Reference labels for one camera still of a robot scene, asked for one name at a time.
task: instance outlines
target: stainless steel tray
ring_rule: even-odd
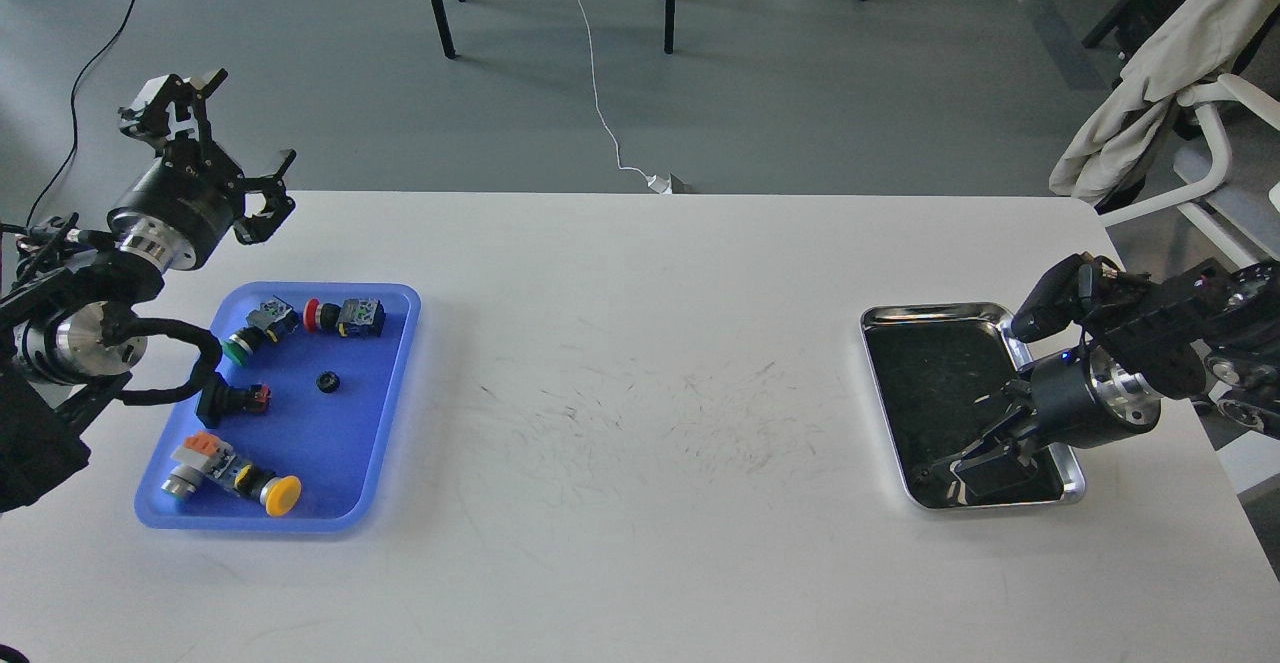
[[[1032,481],[980,502],[957,503],[937,486],[910,480],[914,466],[959,452],[1004,411],[1000,387],[1032,362],[1027,347],[1010,335],[1011,320],[996,303],[891,306],[863,314],[863,340],[902,486],[925,508],[1043,506],[1084,495],[1080,463],[1062,444],[1039,453],[1041,472]],[[997,395],[975,404],[991,394]]]

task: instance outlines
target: table surface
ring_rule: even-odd
[[[168,416],[0,518],[0,641],[33,660],[1274,660],[1280,585],[1190,406],[1080,452],[1074,506],[901,490],[858,321],[1015,308],[1114,253],[1068,198],[297,193],[143,315],[252,280],[422,297],[370,516],[338,536],[150,530]],[[1047,340],[1047,353],[1066,338]],[[152,344],[134,387],[188,349]]]

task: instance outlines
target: yellow push button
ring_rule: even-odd
[[[268,516],[283,516],[293,509],[300,495],[302,495],[302,481],[297,476],[284,476],[266,486],[266,500],[262,502],[262,507],[266,508]]]

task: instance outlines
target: chair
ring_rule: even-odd
[[[1222,102],[1243,104],[1257,116],[1256,124],[1262,131],[1280,131],[1280,102],[1239,76],[1220,74],[1208,83],[1189,86],[1178,95],[1178,104],[1194,113],[1208,148],[1207,160],[1197,148],[1180,148],[1175,154],[1174,172],[1187,180],[1187,186],[1103,212],[1100,216],[1102,225],[1114,227],[1148,212],[1176,207],[1236,266],[1258,262],[1242,237],[1267,256],[1280,259],[1280,184],[1271,186],[1270,192],[1258,189],[1256,180],[1253,186],[1248,180],[1229,184],[1233,183],[1234,154],[1219,110]],[[1280,177],[1280,172],[1271,170],[1267,175]],[[1222,225],[1212,212],[1228,218],[1235,230]]]

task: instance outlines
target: white cable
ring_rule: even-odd
[[[604,111],[600,110],[600,90],[599,86],[595,84],[595,42],[591,38],[591,22],[586,19],[586,8],[582,6],[582,0],[577,0],[577,10],[582,12],[582,22],[586,26],[586,51],[591,59],[591,97],[594,97],[595,101],[595,115],[600,116],[600,125],[604,125],[604,132],[613,140],[613,155],[617,157],[618,170],[636,172],[641,177],[645,177],[645,180],[649,180],[650,175],[641,172],[640,168],[622,165],[622,145],[618,145],[618,136],[613,134],[609,122],[604,120]]]

